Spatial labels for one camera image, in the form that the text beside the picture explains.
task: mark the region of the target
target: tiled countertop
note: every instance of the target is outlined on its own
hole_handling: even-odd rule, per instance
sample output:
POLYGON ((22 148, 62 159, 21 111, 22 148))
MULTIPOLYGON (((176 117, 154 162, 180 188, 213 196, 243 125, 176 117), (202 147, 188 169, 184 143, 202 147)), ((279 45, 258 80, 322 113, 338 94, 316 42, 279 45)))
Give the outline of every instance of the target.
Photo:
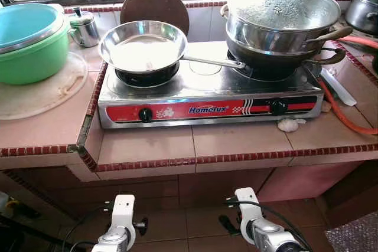
MULTIPOLYGON (((371 69, 367 57, 347 48, 371 69)), ((71 43, 70 49, 88 62, 86 84, 48 112, 0 122, 0 170, 68 165, 81 179, 93 180, 378 159, 378 137, 351 131, 333 112, 308 120, 294 133, 281 132, 276 122, 103 130, 97 111, 88 115, 101 72, 97 48, 71 43)), ((357 107, 343 106, 344 113, 360 126, 377 127, 378 84, 350 58, 331 68, 358 101, 357 107)))

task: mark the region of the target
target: stainless steel stove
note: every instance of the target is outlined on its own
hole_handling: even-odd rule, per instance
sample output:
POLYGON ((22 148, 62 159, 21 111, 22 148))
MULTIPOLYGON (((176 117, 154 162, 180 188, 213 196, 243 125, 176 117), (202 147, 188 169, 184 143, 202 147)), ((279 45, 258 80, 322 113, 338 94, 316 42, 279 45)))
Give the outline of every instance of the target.
MULTIPOLYGON (((189 44, 192 56, 225 58, 225 42, 189 44)), ((181 61, 176 75, 155 87, 131 87, 108 66, 99 96, 103 128, 197 125, 317 117, 323 91, 300 67, 287 78, 263 81, 238 71, 181 61)))

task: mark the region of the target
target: light blue bowl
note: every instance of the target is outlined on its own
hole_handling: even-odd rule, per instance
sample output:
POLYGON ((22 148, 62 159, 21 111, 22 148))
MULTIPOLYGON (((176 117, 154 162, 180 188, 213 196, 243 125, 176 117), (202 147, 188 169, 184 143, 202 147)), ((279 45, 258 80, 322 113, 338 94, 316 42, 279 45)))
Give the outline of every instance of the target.
POLYGON ((62 13, 46 4, 0 8, 0 53, 41 41, 59 30, 62 24, 62 13))

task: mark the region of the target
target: black cable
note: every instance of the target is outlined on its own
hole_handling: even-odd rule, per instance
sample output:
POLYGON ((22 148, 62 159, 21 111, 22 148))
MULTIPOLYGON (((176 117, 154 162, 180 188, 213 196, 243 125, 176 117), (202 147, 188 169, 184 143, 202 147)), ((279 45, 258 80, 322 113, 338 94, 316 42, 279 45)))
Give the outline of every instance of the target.
POLYGON ((70 231, 66 234, 66 237, 64 238, 63 240, 63 243, 61 245, 61 251, 64 252, 64 246, 66 246, 66 242, 67 242, 67 239, 69 238, 69 236, 71 235, 71 233, 82 223, 84 223, 87 218, 91 217, 93 214, 95 214, 98 210, 102 210, 102 209, 105 209, 106 206, 101 206, 101 207, 97 207, 95 208, 94 210, 88 212, 84 217, 82 217, 81 219, 79 219, 77 221, 77 223, 75 223, 75 225, 70 229, 70 231))
POLYGON ((256 203, 256 202, 252 202, 252 201, 227 201, 224 204, 225 205, 250 204, 250 205, 255 205, 257 207, 260 207, 261 209, 264 209, 265 211, 270 212, 271 214, 282 219, 285 223, 287 223, 288 226, 290 226, 290 228, 295 232, 295 235, 299 236, 298 239, 305 246, 304 248, 309 250, 309 252, 313 251, 311 246, 308 244, 307 240, 305 239, 305 237, 301 234, 301 232, 289 220, 287 220, 283 215, 281 215, 280 213, 270 209, 269 207, 262 205, 262 204, 259 204, 259 203, 256 203))
POLYGON ((75 249, 75 247, 78 246, 78 245, 80 245, 80 244, 96 245, 96 243, 89 242, 89 241, 79 241, 79 242, 77 242, 77 243, 75 243, 75 244, 72 245, 70 252, 73 252, 74 249, 75 249))

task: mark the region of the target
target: stainless steel frying pan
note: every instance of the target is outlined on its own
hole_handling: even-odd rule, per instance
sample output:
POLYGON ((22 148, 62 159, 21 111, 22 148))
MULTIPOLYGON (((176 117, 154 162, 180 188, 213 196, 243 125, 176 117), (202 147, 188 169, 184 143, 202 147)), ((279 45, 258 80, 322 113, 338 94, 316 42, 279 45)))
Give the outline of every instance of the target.
POLYGON ((185 34, 173 25, 159 21, 135 21, 108 31, 100 41, 99 54, 115 69, 134 74, 162 71, 178 60, 245 67, 239 61, 213 61, 186 56, 187 45, 185 34))

